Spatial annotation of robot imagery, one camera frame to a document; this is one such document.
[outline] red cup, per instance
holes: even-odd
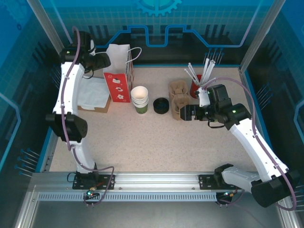
[[[195,95],[195,91],[197,91],[199,89],[199,85],[196,85],[194,83],[194,81],[192,81],[191,84],[191,89],[190,89],[190,96],[192,96],[193,98],[197,99],[196,95]]]

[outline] white paper cup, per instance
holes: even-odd
[[[148,90],[146,87],[137,86],[132,89],[131,97],[135,101],[144,101],[148,97]]]
[[[132,101],[138,105],[142,105],[142,104],[146,103],[147,100],[149,100],[148,97],[146,97],[143,101],[137,101],[132,98]]]
[[[133,105],[138,108],[145,107],[148,103],[149,103],[149,100],[146,100],[146,102],[142,103],[142,104],[137,104],[136,102],[133,101]]]

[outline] brown cardboard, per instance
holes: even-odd
[[[111,97],[109,96],[108,101],[106,102],[106,105],[104,108],[95,108],[94,110],[87,110],[87,109],[83,109],[80,106],[78,107],[78,110],[83,110],[83,111],[88,111],[88,112],[96,112],[96,113],[107,113],[109,106],[110,106],[110,102],[111,102]]]

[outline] gray floor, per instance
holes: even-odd
[[[277,208],[260,207],[245,194],[239,205],[267,228],[282,227]],[[104,202],[86,208],[79,202],[41,202],[32,228],[259,228],[243,209],[214,202]]]

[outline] stack of paper cups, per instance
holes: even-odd
[[[137,113],[144,114],[147,112],[149,97],[146,87],[138,86],[132,89],[131,98]]]

